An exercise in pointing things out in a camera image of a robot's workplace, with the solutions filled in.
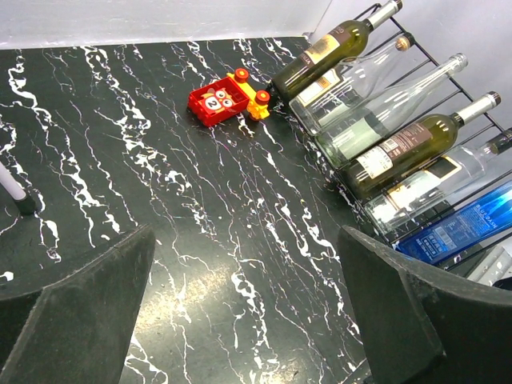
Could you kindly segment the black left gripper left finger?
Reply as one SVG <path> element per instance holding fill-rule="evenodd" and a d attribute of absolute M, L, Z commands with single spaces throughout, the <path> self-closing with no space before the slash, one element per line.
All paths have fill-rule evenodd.
<path fill-rule="evenodd" d="M 142 225 L 49 268 L 1 280 L 3 383 L 117 383 L 154 260 Z"/>

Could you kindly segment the clear corked glass bottle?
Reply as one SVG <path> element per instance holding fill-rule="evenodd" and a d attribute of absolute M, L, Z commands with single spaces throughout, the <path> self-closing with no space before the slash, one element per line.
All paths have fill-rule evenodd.
<path fill-rule="evenodd" d="M 329 123 L 367 99 L 415 45 L 405 32 L 379 51 L 362 58 L 345 58 L 289 102 L 306 132 L 315 136 Z"/>

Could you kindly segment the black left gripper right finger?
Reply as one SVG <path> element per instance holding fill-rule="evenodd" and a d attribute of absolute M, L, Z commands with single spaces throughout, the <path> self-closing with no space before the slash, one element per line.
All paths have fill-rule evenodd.
<path fill-rule="evenodd" d="M 351 226 L 340 263 L 368 383 L 509 383 L 511 292 L 409 258 Z"/>

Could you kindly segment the dark green wine bottle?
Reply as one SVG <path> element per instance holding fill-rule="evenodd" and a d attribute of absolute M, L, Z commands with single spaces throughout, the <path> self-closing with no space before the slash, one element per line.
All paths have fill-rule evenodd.
<path fill-rule="evenodd" d="M 363 20 L 340 23 L 272 77 L 270 98 L 289 102 L 341 60 L 359 56 L 370 34 L 401 9 L 401 1 L 388 1 Z"/>

